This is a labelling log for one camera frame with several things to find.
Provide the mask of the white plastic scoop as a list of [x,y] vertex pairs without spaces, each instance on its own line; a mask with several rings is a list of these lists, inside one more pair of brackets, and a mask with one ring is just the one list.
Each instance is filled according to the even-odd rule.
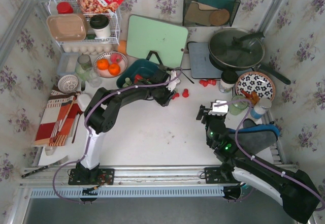
[[79,106],[79,109],[84,112],[86,108],[88,107],[89,103],[91,101],[90,95],[83,93],[77,96],[77,104]]

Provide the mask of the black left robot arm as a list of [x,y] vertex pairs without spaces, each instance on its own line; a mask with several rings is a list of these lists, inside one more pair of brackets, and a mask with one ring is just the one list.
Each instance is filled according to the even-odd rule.
[[180,82],[175,70],[158,69],[149,78],[140,77],[120,89],[100,88],[88,104],[84,116],[87,129],[85,151],[69,174],[69,185],[99,185],[104,182],[100,156],[105,133],[116,123],[120,109],[132,102],[152,98],[162,107],[169,104]]

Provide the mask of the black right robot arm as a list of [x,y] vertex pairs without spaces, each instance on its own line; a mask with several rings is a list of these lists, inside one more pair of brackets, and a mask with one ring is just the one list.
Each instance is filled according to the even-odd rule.
[[256,188],[300,223],[307,223],[315,211],[324,209],[324,201],[306,172],[285,170],[255,155],[256,146],[266,138],[258,136],[244,146],[239,139],[241,131],[226,128],[225,114],[203,105],[196,119],[205,125],[206,144],[221,161],[219,170],[224,182],[237,181]]

